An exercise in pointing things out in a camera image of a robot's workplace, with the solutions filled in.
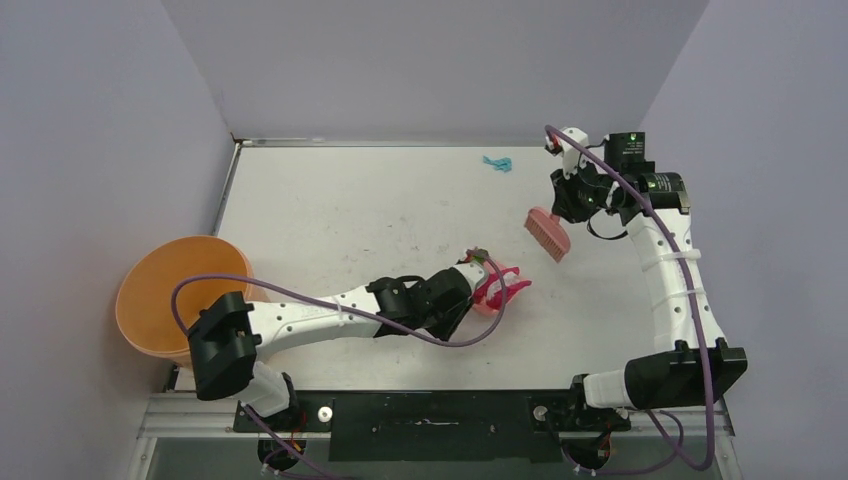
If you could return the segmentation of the pink plastic dustpan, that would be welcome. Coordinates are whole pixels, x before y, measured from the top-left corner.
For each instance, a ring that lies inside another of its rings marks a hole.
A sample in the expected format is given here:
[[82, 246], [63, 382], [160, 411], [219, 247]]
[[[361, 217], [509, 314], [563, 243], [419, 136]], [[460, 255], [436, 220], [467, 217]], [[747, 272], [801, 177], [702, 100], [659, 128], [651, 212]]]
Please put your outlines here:
[[509, 304], [513, 298], [525, 288], [532, 285], [532, 281], [525, 278], [517, 266], [505, 266], [499, 262], [495, 262], [496, 269], [501, 273], [506, 286], [506, 300], [503, 300], [503, 290], [496, 269], [489, 263], [484, 265], [488, 272], [488, 277], [484, 284], [479, 287], [473, 295], [474, 303], [472, 308], [484, 315], [495, 316], [499, 313], [505, 304]]

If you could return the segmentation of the pink plastic hand brush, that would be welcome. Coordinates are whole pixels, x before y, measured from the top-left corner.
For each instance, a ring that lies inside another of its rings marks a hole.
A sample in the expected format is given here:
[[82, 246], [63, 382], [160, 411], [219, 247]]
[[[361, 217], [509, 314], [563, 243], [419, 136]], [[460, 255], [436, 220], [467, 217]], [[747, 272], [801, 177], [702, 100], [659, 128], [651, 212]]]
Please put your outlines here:
[[556, 262], [560, 263], [571, 249], [571, 240], [560, 225], [560, 218], [541, 208], [528, 210], [524, 228]]

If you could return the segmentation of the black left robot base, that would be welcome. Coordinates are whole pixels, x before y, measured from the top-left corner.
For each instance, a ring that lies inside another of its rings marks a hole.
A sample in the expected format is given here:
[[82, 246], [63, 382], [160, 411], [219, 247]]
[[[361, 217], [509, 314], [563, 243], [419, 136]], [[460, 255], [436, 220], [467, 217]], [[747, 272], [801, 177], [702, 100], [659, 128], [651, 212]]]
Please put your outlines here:
[[[335, 399], [329, 393], [320, 391], [299, 391], [296, 397], [296, 406], [262, 417], [262, 421], [287, 445], [304, 455], [308, 444], [307, 439], [312, 434], [331, 432]], [[254, 422], [244, 411], [241, 402], [237, 403], [230, 430], [236, 433], [259, 435], [256, 451], [262, 472], [275, 475], [293, 474], [296, 466], [304, 466], [301, 460], [283, 448]]]

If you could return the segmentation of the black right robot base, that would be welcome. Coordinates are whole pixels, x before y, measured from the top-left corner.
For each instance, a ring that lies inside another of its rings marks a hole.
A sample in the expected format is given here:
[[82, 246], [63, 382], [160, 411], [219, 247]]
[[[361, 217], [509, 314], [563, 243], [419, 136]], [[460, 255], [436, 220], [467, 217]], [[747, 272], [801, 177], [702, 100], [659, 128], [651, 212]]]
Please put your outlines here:
[[577, 388], [529, 398], [532, 425], [582, 469], [598, 471], [612, 456], [612, 434], [631, 429], [628, 412], [589, 406]]

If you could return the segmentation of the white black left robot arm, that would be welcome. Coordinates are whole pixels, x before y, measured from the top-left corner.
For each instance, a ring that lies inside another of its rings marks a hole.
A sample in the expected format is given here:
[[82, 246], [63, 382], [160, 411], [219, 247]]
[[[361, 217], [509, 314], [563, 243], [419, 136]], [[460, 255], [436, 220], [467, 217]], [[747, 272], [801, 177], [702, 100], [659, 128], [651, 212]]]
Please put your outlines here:
[[271, 357], [340, 338], [415, 335], [445, 344], [487, 278], [482, 266], [459, 263], [428, 279], [383, 277], [319, 299], [249, 302], [239, 291], [226, 293], [187, 330], [197, 397], [235, 398], [273, 430], [286, 430], [299, 405], [290, 376], [271, 368]]

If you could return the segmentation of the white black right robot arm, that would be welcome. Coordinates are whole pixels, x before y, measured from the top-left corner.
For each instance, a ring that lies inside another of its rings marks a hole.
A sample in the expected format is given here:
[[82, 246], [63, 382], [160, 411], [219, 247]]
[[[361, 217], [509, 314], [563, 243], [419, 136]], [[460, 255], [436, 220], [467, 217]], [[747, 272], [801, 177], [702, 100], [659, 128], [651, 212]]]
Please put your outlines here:
[[599, 212], [619, 217], [644, 275], [654, 325], [652, 354], [616, 371], [588, 374], [565, 402], [568, 421], [593, 427], [605, 408], [654, 410], [712, 406], [740, 379], [748, 361], [729, 346], [700, 277], [691, 204], [682, 177], [644, 157], [642, 132], [613, 134], [599, 159], [577, 128], [546, 130], [546, 150], [563, 165], [551, 175], [552, 214], [572, 224]]

